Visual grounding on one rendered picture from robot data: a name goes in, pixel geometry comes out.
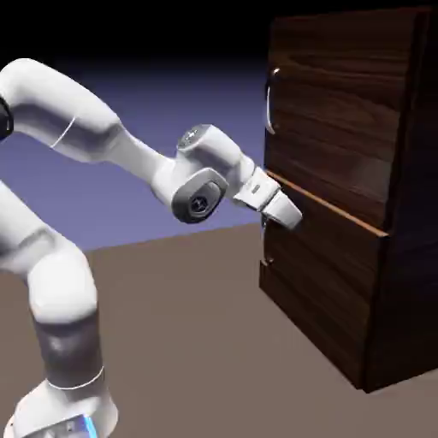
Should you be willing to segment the large dark wood door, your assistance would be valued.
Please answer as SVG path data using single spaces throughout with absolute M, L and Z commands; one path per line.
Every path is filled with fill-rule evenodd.
M 383 232 L 411 57 L 427 14 L 347 11 L 278 18 L 271 27 L 273 168 Z

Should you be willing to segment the small dark wood door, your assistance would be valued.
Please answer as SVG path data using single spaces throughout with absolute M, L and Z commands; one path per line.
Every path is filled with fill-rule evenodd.
M 352 385 L 364 388 L 372 301 L 388 234 L 295 186 L 284 184 L 282 189 L 303 219 L 292 231 L 267 223 L 265 290 Z

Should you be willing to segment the dark wood cabinet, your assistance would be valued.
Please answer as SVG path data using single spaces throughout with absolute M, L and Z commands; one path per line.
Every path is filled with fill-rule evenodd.
M 379 258 L 365 386 L 359 388 L 367 393 L 438 369 L 438 2 L 411 8 L 428 14 L 411 57 L 410 94 L 393 167 L 388 241 Z M 278 153 L 270 135 L 265 134 L 264 165 L 281 186 L 295 186 L 370 227 L 274 169 Z

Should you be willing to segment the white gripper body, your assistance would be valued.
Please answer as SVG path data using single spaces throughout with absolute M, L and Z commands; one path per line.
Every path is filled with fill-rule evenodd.
M 264 218 L 289 230 L 294 229 L 303 217 L 299 208 L 282 190 L 275 193 L 273 198 L 263 207 L 261 213 Z

